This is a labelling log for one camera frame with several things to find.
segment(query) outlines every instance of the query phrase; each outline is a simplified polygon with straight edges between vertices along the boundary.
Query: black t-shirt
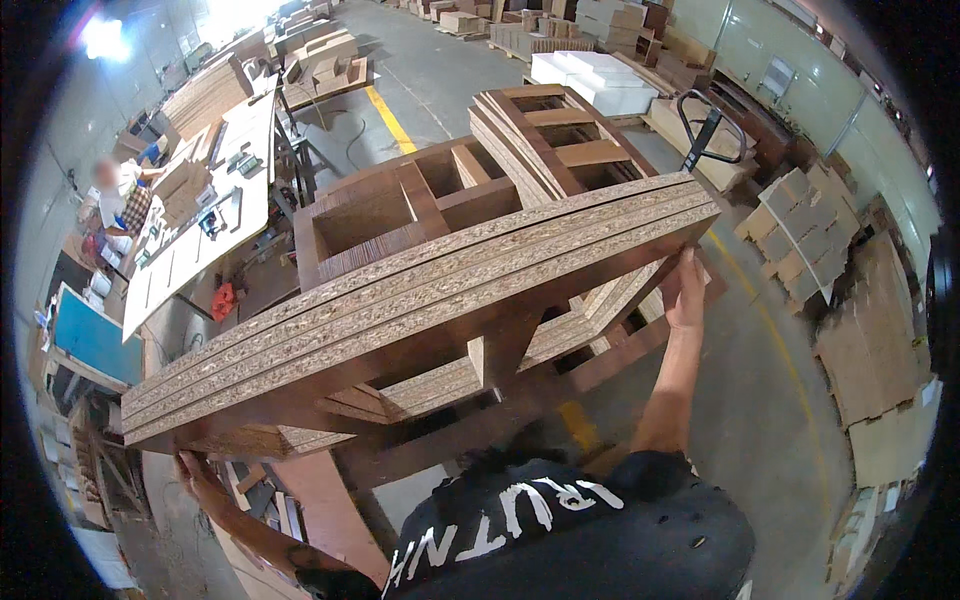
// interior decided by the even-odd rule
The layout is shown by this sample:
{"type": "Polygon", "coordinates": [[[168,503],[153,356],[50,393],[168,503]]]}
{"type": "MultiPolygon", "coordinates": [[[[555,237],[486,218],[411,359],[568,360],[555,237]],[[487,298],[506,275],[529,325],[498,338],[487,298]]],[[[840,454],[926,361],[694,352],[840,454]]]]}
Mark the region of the black t-shirt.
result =
{"type": "Polygon", "coordinates": [[[603,484],[542,459],[444,482],[407,517],[381,597],[733,598],[754,533],[684,456],[603,484]]]}

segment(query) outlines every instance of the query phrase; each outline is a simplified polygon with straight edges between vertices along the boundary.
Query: ceiling light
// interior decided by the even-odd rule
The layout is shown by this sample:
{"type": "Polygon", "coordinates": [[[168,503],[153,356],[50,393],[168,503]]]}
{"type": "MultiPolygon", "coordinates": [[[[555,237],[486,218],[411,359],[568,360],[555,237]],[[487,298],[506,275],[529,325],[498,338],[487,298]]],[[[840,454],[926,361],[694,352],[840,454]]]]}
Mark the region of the ceiling light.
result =
{"type": "Polygon", "coordinates": [[[93,17],[84,27],[80,34],[81,40],[86,44],[86,57],[125,61],[130,57],[130,46],[124,43],[120,35],[120,29],[123,23],[116,19],[104,21],[98,17],[93,17]]]}

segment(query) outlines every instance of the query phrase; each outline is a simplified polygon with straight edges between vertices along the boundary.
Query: pallet jack handle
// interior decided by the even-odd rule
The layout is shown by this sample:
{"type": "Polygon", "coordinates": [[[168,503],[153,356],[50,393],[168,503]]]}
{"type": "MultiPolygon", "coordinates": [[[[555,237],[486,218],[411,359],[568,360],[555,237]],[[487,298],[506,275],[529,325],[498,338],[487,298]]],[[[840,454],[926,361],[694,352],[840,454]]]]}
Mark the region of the pallet jack handle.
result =
{"type": "Polygon", "coordinates": [[[713,158],[714,160],[735,164],[743,160],[744,155],[747,154],[747,134],[744,133],[743,130],[740,129],[739,125],[734,123],[729,116],[724,114],[720,108],[711,102],[700,90],[689,89],[681,94],[681,96],[677,98],[677,112],[680,114],[680,120],[684,122],[686,137],[690,140],[690,152],[687,153],[686,157],[684,158],[684,166],[681,167],[681,170],[691,173],[693,168],[697,165],[697,161],[700,160],[700,156],[706,156],[707,158],[713,158]],[[694,123],[703,124],[696,137],[694,137],[693,131],[690,129],[690,121],[687,120],[686,114],[684,114],[684,100],[692,96],[696,96],[709,107],[709,112],[707,113],[706,119],[693,120],[694,123]],[[736,132],[737,137],[740,138],[740,152],[738,152],[734,158],[707,151],[707,144],[710,142],[710,139],[713,137],[713,133],[716,132],[717,127],[720,125],[720,119],[726,119],[729,121],[733,127],[733,130],[736,132]]]}

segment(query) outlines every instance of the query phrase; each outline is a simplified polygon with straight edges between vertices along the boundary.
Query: hand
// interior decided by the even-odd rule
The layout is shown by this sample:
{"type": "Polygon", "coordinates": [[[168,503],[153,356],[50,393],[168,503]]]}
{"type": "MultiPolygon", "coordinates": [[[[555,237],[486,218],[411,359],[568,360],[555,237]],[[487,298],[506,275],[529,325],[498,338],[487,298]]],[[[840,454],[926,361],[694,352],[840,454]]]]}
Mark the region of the hand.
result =
{"type": "Polygon", "coordinates": [[[684,248],[677,266],[660,284],[670,329],[703,331],[705,287],[704,266],[692,248],[684,248]]]}
{"type": "Polygon", "coordinates": [[[232,499],[203,455],[181,450],[174,457],[180,481],[200,508],[214,520],[233,506],[232,499]]]}

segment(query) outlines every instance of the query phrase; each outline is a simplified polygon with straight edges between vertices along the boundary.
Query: factory wall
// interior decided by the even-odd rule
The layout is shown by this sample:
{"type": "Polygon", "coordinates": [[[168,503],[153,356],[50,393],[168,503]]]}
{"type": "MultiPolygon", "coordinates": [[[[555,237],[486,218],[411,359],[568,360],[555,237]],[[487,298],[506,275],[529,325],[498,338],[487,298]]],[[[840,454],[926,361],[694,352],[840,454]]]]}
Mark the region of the factory wall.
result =
{"type": "Polygon", "coordinates": [[[883,194],[923,279],[929,236],[940,218],[923,169],[882,107],[867,93],[852,127],[844,130],[866,93],[853,72],[769,3],[732,0],[724,27],[726,8],[721,0],[675,0],[673,24],[708,48],[715,47],[715,66],[744,82],[760,102],[808,135],[821,154],[837,144],[858,183],[858,207],[866,206],[876,192],[883,194]],[[774,56],[796,71],[778,102],[759,85],[774,56]]]}
{"type": "MultiPolygon", "coordinates": [[[[108,16],[123,21],[129,58],[90,60],[83,48],[64,50],[71,54],[69,64],[34,139],[33,169],[20,186],[12,322],[22,384],[27,384],[23,358],[34,326],[33,312],[48,300],[47,288],[63,238],[76,226],[77,207],[90,186],[93,161],[113,148],[116,134],[132,117],[162,100],[161,69],[182,61],[184,52],[200,45],[197,24],[202,27],[209,12],[205,0],[148,0],[111,3],[108,16]],[[71,169],[79,195],[67,182],[71,169]]],[[[29,384],[21,389],[32,393],[29,384]]],[[[34,404],[27,402],[31,409],[34,404]]]]}

